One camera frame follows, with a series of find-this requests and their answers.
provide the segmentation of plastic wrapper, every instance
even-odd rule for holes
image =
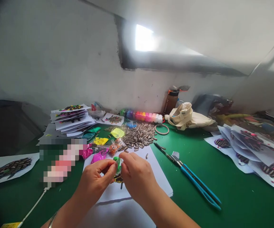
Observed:
[[[86,145],[86,148],[83,147],[83,150],[79,152],[84,160],[86,160],[89,156],[93,154],[94,150],[92,147],[93,145],[89,143]]]
[[[99,138],[96,137],[91,143],[96,144],[98,146],[103,146],[108,141],[108,138]]]
[[[91,129],[88,129],[87,132],[90,132],[90,133],[96,133],[98,131],[100,131],[101,127],[93,127]]]
[[[115,155],[115,153],[122,147],[125,147],[126,144],[123,142],[121,138],[114,140],[111,140],[112,144],[109,147],[109,152],[112,156]]]
[[[94,136],[95,136],[95,133],[86,133],[82,136],[82,138],[90,140]]]
[[[118,175],[118,174],[121,173],[121,158],[119,158],[119,157],[114,157],[113,160],[117,162],[116,175]]]
[[[115,128],[114,130],[111,131],[112,136],[114,136],[115,138],[121,138],[125,135],[124,131],[119,129],[119,128]]]
[[[106,154],[108,153],[108,147],[97,146],[97,149],[98,150],[96,151],[95,155],[93,156],[91,164],[105,159]]]

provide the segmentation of canvas tote bag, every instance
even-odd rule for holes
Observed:
[[[209,126],[215,123],[215,120],[200,113],[193,112],[192,104],[190,102],[185,102],[178,108],[172,109],[168,122],[169,124],[176,126],[178,130],[185,130],[186,128]]]

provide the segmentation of window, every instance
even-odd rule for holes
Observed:
[[[119,59],[125,70],[141,68],[244,76],[241,72],[159,36],[144,26],[131,24],[119,16],[115,16],[115,21]]]

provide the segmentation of white cable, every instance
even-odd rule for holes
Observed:
[[[36,205],[39,203],[39,201],[42,199],[43,195],[45,194],[45,192],[47,192],[47,190],[49,190],[50,188],[44,188],[44,192],[42,193],[42,195],[40,196],[40,198],[38,199],[38,201],[35,203],[35,205],[32,207],[32,209],[28,212],[28,214],[25,216],[25,218],[23,218],[23,220],[21,221],[21,223],[18,225],[17,228],[20,228],[21,225],[23,224],[23,222],[25,221],[25,219],[27,219],[27,217],[30,215],[30,213],[33,211],[33,209],[36,207]]]

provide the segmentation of brown water bottle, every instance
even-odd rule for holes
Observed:
[[[166,97],[166,103],[165,106],[163,107],[162,114],[164,115],[169,115],[170,112],[172,111],[173,108],[176,106],[176,102],[178,100],[178,94],[179,92],[183,91],[188,91],[190,86],[188,85],[182,85],[179,88],[174,87],[174,90],[169,90],[168,96]]]
[[[175,108],[175,105],[178,99],[178,94],[179,94],[179,90],[175,90],[175,91],[169,90],[168,96],[166,97],[166,103],[162,112],[163,116],[165,114],[169,115],[172,109]]]

